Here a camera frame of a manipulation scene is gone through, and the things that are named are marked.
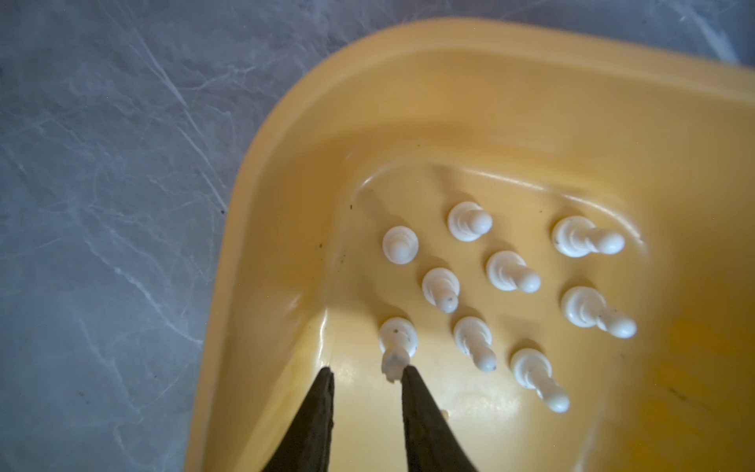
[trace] yellow plastic container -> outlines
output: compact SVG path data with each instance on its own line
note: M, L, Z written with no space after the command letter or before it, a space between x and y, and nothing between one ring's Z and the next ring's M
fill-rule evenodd
M480 471L755 470L755 73L505 23L437 20L370 36L315 68L259 130L226 223L186 470L256 471L316 371L335 373L330 470L405 470L400 386L378 326L417 327L413 363ZM445 216L494 218L475 242ZM570 259L554 222L619 230L619 255ZM385 231L414 229L405 266ZM539 292L500 292L515 248ZM423 298L461 281L453 316ZM580 329L559 297L593 285L635 338ZM490 326L498 370L455 346ZM557 415L506 363L542 349L572 407Z

